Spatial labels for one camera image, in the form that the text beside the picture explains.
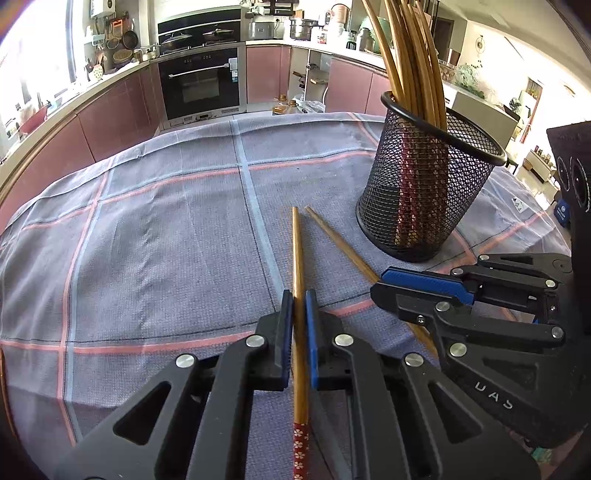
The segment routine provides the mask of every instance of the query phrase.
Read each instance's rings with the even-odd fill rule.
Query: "red patterned chopstick end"
[[[294,423],[294,480],[308,478],[308,425]]]

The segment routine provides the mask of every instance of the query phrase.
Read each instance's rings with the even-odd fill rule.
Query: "pot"
[[[179,33],[178,35],[173,33],[170,35],[170,38],[164,40],[160,46],[166,48],[167,50],[176,50],[177,48],[183,48],[185,46],[185,40],[188,40],[192,37],[192,35],[186,33]]]
[[[307,40],[312,38],[312,27],[318,26],[317,20],[307,20],[305,18],[292,18],[290,37],[294,40]]]
[[[224,28],[216,28],[215,30],[212,30],[211,32],[204,33],[203,39],[205,42],[232,40],[233,34],[234,34],[234,30],[226,30]]]

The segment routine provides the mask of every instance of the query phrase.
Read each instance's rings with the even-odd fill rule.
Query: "oven door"
[[[168,120],[240,105],[237,48],[188,54],[158,66]]]

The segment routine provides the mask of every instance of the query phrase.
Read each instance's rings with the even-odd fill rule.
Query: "oven handle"
[[[188,72],[175,73],[174,75],[170,74],[170,75],[168,75],[168,78],[173,79],[175,77],[180,77],[181,75],[188,75],[189,73],[204,72],[205,70],[228,69],[228,68],[230,68],[230,64],[225,63],[224,65],[218,65],[217,67],[205,67],[204,69],[189,70]]]

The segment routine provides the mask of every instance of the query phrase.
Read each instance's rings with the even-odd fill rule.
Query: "stainless steel pot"
[[[307,40],[312,38],[312,27],[318,26],[316,20],[307,20],[305,18],[292,18],[290,37],[294,40]]]

